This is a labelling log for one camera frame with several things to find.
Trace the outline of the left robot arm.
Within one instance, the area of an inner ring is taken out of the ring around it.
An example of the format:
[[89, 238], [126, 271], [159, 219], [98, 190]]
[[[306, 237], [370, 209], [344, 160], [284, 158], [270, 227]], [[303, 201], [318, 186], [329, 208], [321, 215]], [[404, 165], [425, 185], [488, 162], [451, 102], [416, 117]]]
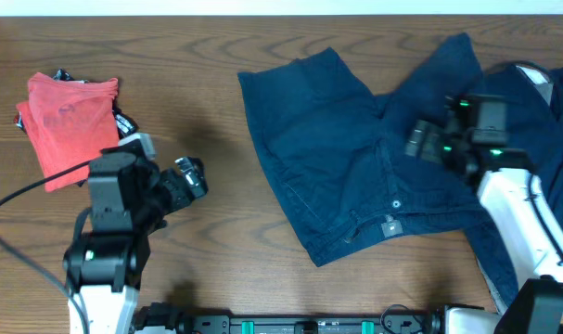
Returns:
[[[82, 212], [63, 265], [69, 280], [70, 332], [126, 333], [150, 255], [148, 237], [166, 215], [208, 192], [200, 159], [161, 170], [142, 153], [110, 152], [91, 161], [91, 206]], [[83, 220], [92, 228], [83, 231]]]

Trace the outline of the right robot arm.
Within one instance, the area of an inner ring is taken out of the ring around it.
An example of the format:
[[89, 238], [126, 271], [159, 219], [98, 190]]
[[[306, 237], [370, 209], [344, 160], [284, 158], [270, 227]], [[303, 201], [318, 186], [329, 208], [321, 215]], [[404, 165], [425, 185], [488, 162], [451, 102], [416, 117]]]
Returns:
[[505, 244], [520, 289], [501, 315], [446, 306], [426, 331], [563, 332], [563, 231], [528, 153], [508, 145], [506, 102], [499, 96], [467, 95], [446, 109], [445, 125], [416, 122], [405, 153], [442, 164], [474, 188]]

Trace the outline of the navy blue shorts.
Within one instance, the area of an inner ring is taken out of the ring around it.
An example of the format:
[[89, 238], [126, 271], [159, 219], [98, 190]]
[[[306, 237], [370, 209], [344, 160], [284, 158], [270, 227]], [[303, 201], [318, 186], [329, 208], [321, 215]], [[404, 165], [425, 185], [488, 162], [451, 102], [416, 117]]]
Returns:
[[262, 170], [314, 264], [390, 238], [489, 221], [454, 173], [405, 152], [415, 123], [444, 123], [447, 98], [480, 74], [464, 33], [447, 38], [395, 91], [381, 96], [333, 49], [239, 74]]

